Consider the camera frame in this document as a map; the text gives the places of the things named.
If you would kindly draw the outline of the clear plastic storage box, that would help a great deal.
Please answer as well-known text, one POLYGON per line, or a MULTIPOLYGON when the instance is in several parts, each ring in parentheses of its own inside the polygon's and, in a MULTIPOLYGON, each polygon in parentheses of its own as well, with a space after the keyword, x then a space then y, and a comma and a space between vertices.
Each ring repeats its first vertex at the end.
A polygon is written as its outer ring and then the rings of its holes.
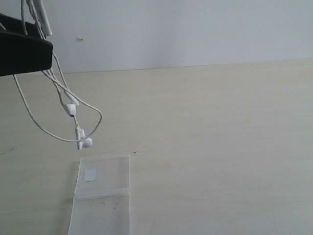
POLYGON ((130 235, 130 155, 82 157, 72 201, 70 235, 130 235))

